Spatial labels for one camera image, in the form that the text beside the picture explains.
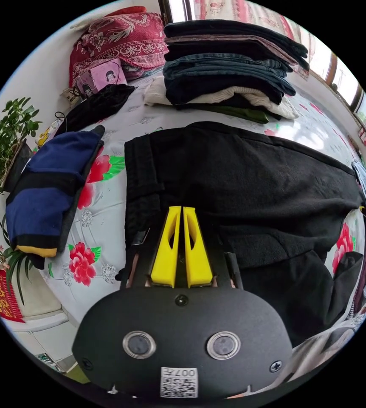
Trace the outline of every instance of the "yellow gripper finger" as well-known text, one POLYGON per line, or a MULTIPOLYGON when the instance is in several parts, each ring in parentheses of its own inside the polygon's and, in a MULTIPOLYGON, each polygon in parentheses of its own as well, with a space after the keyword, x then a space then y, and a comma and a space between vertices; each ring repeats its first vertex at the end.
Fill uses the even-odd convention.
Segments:
POLYGON ((154 284, 167 285, 172 288, 175 286, 181 212, 182 207, 180 206, 169 207, 150 275, 154 284), (173 234, 175 235, 173 242, 170 242, 173 234))
POLYGON ((213 280, 213 273, 208 262, 206 248, 197 219, 196 210, 183 207, 184 245, 186 253, 186 273, 189 287, 208 285, 213 280))

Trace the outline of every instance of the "floral bedsheet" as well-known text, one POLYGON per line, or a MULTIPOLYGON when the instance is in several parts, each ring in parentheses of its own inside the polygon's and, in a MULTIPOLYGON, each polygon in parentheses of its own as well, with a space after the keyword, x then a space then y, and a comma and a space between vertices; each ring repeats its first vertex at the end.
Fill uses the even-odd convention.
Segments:
MULTIPOLYGON (((64 309, 80 322, 88 309, 119 289, 115 275, 125 263, 124 217, 127 177, 124 143, 160 129, 215 121, 296 141, 350 166, 356 153, 340 129, 312 102, 296 94, 291 98, 299 112, 295 121, 282 119, 265 125, 215 112, 176 111, 169 106, 145 106, 143 93, 152 79, 135 81, 137 89, 114 116, 101 122, 106 128, 100 150, 82 191, 68 236, 67 249, 46 260, 42 275, 64 309)), ((365 230, 359 210, 346 218, 326 266, 333 274, 347 251, 363 253, 365 230)))

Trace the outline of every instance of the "qr code label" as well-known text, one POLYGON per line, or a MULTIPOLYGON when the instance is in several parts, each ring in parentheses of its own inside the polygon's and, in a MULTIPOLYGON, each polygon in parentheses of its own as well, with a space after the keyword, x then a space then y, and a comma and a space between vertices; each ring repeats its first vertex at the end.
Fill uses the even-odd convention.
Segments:
POLYGON ((162 367, 160 396, 162 398, 197 398, 197 368, 162 367))

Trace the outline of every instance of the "red patterned pillow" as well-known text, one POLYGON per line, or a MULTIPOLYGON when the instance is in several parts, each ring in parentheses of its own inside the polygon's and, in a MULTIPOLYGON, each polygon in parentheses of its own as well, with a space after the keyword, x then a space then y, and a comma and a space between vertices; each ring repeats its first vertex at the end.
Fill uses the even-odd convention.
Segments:
POLYGON ((163 66, 164 38, 158 13, 110 15, 93 22, 71 52, 70 88, 78 75, 114 58, 146 71, 163 66))

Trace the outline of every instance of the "green fabric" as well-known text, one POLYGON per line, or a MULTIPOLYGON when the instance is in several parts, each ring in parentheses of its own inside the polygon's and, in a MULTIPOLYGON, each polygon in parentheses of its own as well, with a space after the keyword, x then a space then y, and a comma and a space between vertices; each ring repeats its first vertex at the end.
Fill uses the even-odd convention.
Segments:
POLYGON ((215 104, 190 104, 191 108, 201 109, 203 111, 211 111, 217 113, 223 113, 225 115, 235 116, 237 118, 251 120, 257 123, 269 123, 268 117, 265 112, 248 108, 233 108, 231 106, 220 106, 215 104))

